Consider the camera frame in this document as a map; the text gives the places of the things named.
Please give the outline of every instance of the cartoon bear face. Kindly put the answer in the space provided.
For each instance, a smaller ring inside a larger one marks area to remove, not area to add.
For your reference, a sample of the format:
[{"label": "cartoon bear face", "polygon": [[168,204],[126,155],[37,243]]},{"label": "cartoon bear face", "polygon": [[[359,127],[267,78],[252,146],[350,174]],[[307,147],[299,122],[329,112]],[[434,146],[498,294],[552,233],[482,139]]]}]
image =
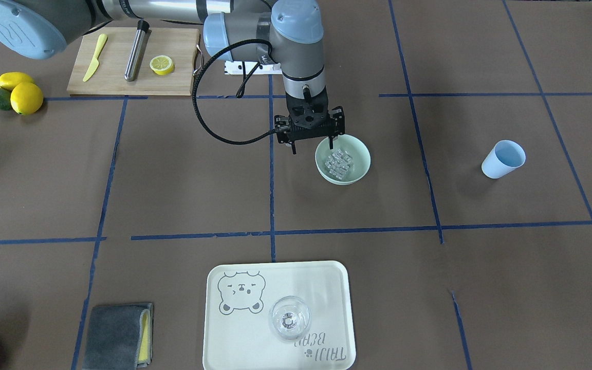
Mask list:
[{"label": "cartoon bear face", "polygon": [[218,307],[220,313],[231,314],[235,309],[248,309],[252,313],[259,313],[264,308],[262,292],[266,281],[259,274],[248,272],[235,272],[228,276],[226,272],[218,281],[221,303]]}]

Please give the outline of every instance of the wooden cutting board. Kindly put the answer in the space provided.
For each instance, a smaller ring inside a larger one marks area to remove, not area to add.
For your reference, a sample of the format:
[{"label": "wooden cutting board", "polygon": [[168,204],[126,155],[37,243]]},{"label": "wooden cutting board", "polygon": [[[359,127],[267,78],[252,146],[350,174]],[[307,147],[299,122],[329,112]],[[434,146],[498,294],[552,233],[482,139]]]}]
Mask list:
[{"label": "wooden cutting board", "polygon": [[[82,37],[82,45],[68,82],[68,93],[190,96],[193,60],[197,53],[195,45],[199,42],[200,31],[192,28],[151,28],[150,31],[138,77],[134,82],[125,81],[124,74],[136,37],[136,28],[105,27]],[[99,67],[87,82],[83,82],[93,58],[97,38],[102,33],[106,33],[108,40],[98,58]],[[165,76],[156,75],[150,69],[150,60],[162,54],[171,57],[175,63],[173,73]]]}]

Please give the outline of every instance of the gray cloth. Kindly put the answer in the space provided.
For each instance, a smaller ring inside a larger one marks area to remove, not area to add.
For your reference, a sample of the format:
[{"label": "gray cloth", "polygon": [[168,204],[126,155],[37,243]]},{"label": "gray cloth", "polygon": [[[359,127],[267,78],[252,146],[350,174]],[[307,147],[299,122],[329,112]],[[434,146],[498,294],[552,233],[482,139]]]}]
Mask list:
[{"label": "gray cloth", "polygon": [[82,370],[135,370],[139,365],[145,312],[150,315],[151,321],[152,304],[94,307],[91,310]]}]

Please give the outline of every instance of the lemon slice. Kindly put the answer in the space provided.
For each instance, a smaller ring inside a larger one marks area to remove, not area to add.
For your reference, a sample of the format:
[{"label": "lemon slice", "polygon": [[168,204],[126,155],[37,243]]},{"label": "lemon slice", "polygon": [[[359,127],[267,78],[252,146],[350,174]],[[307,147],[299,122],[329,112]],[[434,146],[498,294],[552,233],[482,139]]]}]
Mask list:
[{"label": "lemon slice", "polygon": [[158,55],[150,61],[150,68],[152,68],[158,75],[167,75],[175,69],[171,57],[167,55]]}]

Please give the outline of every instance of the white tray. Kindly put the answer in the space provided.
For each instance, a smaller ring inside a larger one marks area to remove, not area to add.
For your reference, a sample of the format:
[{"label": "white tray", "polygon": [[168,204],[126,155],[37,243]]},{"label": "white tray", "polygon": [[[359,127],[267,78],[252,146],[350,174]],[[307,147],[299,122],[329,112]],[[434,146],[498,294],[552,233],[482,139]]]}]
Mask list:
[{"label": "white tray", "polygon": [[[291,342],[278,337],[269,319],[273,304],[287,295],[301,298],[311,313],[308,332]],[[346,370],[354,362],[348,273],[341,263],[220,265],[209,272],[205,370]]]}]

